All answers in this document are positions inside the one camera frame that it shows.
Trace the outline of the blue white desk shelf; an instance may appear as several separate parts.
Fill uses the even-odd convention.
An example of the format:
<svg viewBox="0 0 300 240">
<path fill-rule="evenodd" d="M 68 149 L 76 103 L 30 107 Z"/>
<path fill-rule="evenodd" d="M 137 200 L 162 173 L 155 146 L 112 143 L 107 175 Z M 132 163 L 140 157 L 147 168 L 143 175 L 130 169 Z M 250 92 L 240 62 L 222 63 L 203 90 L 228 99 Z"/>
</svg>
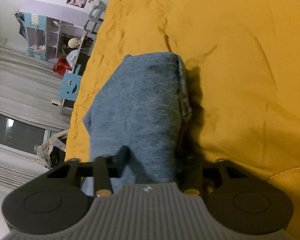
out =
<svg viewBox="0 0 300 240">
<path fill-rule="evenodd" d="M 20 8 L 31 57 L 56 63 L 70 51 L 90 55 L 107 5 L 95 0 L 87 12 L 29 0 Z"/>
</svg>

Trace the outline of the beige cloth pile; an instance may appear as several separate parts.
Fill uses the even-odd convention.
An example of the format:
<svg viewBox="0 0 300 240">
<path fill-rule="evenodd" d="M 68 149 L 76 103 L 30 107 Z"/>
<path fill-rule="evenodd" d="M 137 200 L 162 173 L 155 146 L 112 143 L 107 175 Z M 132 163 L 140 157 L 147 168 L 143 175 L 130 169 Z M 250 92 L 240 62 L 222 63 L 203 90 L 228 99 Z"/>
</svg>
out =
<svg viewBox="0 0 300 240">
<path fill-rule="evenodd" d="M 36 155 L 41 159 L 41 163 L 45 168 L 52 169 L 65 161 L 68 131 L 67 129 L 55 133 L 41 145 L 34 147 Z"/>
</svg>

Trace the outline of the blue smiley chair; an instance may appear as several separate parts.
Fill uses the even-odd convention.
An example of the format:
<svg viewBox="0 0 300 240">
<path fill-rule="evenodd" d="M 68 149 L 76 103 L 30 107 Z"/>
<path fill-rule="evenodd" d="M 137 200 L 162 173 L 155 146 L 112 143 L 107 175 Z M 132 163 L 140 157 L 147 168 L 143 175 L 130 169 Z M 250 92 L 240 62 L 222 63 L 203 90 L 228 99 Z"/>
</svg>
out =
<svg viewBox="0 0 300 240">
<path fill-rule="evenodd" d="M 76 101 L 82 79 L 82 76 L 79 75 L 80 68 L 81 65 L 78 64 L 75 67 L 73 73 L 69 70 L 65 72 L 61 84 L 61 89 L 59 91 L 60 98 L 70 101 Z"/>
</svg>

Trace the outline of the grey curtain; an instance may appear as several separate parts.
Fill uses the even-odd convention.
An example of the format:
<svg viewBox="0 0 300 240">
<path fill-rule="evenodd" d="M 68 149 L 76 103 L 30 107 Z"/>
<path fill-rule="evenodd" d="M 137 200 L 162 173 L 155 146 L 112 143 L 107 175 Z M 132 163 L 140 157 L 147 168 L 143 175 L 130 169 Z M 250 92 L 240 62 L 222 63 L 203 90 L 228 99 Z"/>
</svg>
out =
<svg viewBox="0 0 300 240">
<path fill-rule="evenodd" d="M 52 71 L 52 67 L 51 63 L 27 56 L 2 41 L 0 114 L 50 130 L 50 135 L 68 129 L 70 118 L 62 114 L 59 105 L 62 78 Z M 46 171 L 36 154 L 25 155 L 0 147 L 0 186 L 7 190 Z"/>
</svg>

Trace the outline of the red bag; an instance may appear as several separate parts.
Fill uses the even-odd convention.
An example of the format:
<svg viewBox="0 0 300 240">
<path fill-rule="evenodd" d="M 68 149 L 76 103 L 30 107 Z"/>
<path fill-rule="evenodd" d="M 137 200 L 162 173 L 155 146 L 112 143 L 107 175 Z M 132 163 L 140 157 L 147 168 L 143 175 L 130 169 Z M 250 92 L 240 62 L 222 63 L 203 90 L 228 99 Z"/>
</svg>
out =
<svg viewBox="0 0 300 240">
<path fill-rule="evenodd" d="M 64 74 L 72 70 L 70 64 L 68 63 L 66 56 L 61 56 L 57 63 L 53 67 L 53 72 L 59 74 L 60 76 L 64 76 Z"/>
</svg>

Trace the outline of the blue denim jeans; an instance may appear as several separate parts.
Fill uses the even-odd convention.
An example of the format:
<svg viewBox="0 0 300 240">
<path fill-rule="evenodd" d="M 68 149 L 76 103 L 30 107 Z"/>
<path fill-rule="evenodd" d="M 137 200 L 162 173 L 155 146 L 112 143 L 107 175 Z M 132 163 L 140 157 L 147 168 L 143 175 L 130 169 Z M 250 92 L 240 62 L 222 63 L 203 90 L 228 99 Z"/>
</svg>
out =
<svg viewBox="0 0 300 240">
<path fill-rule="evenodd" d="M 123 184 L 169 183 L 177 171 L 180 135 L 191 116 L 186 69 L 170 52 L 127 55 L 83 117 L 91 160 L 122 146 L 132 154 L 113 190 Z"/>
</svg>

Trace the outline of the dark window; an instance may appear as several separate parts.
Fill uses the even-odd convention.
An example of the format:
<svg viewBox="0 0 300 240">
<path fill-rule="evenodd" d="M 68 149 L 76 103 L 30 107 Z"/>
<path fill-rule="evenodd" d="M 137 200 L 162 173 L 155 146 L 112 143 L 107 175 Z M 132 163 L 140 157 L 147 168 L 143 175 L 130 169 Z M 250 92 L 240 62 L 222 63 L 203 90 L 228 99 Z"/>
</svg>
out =
<svg viewBox="0 0 300 240">
<path fill-rule="evenodd" d="M 0 147 L 3 149 L 25 155 L 35 155 L 37 154 L 38 146 L 50 134 L 50 130 L 0 114 Z"/>
</svg>

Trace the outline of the yellow quilted bedspread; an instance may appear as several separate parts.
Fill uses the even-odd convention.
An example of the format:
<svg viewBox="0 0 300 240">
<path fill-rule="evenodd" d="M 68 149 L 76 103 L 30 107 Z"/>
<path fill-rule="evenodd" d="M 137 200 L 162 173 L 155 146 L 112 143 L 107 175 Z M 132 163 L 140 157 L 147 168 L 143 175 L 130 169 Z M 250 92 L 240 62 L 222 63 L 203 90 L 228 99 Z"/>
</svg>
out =
<svg viewBox="0 0 300 240">
<path fill-rule="evenodd" d="M 82 118 L 127 54 L 178 54 L 196 148 L 290 196 L 300 239 L 300 0 L 110 0 L 74 105 L 66 158 L 87 161 Z"/>
</svg>

